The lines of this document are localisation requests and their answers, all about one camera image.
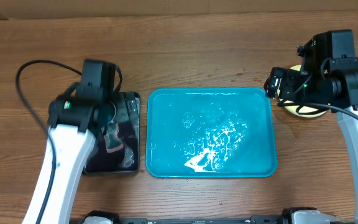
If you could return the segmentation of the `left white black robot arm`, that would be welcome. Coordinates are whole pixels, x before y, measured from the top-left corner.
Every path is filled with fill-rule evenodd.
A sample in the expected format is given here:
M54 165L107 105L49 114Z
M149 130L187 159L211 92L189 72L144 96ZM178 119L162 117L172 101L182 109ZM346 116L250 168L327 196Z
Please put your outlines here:
M115 116L93 134L75 125L49 129L45 157L24 223L69 223L82 175L134 174L140 166L140 96L120 93Z

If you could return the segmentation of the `pink sponge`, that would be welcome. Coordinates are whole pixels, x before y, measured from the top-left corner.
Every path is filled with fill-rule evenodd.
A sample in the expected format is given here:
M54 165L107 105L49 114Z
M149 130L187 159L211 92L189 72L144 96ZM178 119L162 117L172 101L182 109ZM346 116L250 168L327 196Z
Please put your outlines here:
M108 123L106 134L104 135L107 153L114 153L124 148L121 139L118 136L119 126L117 123Z

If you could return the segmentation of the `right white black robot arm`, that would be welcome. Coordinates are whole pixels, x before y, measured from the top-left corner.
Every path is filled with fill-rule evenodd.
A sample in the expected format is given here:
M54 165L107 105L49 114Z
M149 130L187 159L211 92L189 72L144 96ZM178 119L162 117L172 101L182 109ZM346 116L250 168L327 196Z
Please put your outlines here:
M343 133L356 195L358 223L358 68L320 68L317 74L274 67L264 84L268 98L297 116L317 116L330 110Z

